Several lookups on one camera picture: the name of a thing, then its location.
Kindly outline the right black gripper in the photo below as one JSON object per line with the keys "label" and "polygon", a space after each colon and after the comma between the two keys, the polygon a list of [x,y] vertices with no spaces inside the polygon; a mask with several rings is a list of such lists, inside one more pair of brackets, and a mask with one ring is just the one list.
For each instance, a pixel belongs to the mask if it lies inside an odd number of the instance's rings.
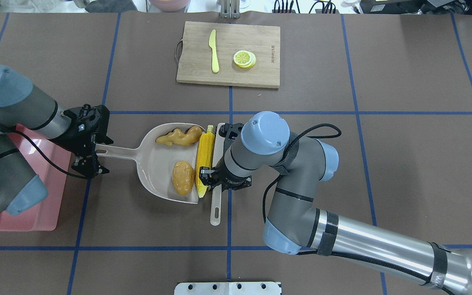
{"label": "right black gripper", "polygon": [[222,185],[223,191],[226,191],[227,189],[243,189],[252,185],[251,176],[245,178],[237,176],[228,169],[225,160],[225,153],[230,151],[232,143],[238,138],[238,136],[240,136],[243,126],[243,123],[236,123],[234,125],[225,123],[225,125],[223,125],[223,129],[220,131],[220,134],[225,136],[223,157],[219,160],[216,167],[212,164],[212,168],[206,166],[200,166],[199,168],[199,179],[206,188],[213,189],[216,187],[216,175]]}

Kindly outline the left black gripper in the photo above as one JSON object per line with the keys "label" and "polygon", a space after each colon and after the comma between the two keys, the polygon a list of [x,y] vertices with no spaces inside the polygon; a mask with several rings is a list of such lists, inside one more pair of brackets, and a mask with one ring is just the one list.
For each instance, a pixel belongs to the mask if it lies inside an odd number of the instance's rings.
{"label": "left black gripper", "polygon": [[113,144],[113,140],[107,136],[109,109],[102,104],[84,104],[79,108],[64,110],[62,114],[69,118],[70,124],[62,135],[54,138],[54,143],[77,155],[71,168],[85,179],[108,174],[110,170],[100,164],[95,145]]}

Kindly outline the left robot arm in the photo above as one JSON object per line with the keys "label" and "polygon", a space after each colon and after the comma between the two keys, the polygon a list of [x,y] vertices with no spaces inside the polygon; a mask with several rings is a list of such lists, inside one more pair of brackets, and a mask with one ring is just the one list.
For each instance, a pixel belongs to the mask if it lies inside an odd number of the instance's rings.
{"label": "left robot arm", "polygon": [[110,172],[97,155],[98,144],[113,143],[107,136],[109,120],[106,106],[86,103],[64,108],[28,77],[0,65],[0,213],[20,215],[48,196],[41,177],[9,137],[18,134],[39,150],[29,136],[17,129],[18,125],[38,132],[76,157],[71,166],[74,172],[68,172],[39,151],[55,169],[77,179],[93,179]]}

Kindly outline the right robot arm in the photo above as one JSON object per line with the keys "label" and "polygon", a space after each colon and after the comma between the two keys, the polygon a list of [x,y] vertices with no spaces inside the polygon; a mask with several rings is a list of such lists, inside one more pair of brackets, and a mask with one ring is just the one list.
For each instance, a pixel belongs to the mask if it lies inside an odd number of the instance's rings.
{"label": "right robot arm", "polygon": [[356,115],[363,159],[348,181],[338,172],[352,148],[328,144],[347,133],[322,123],[295,133],[271,111],[215,130],[220,159],[202,167],[211,189],[250,187],[278,172],[263,241],[290,255],[335,256],[449,295],[472,295],[472,117]]}

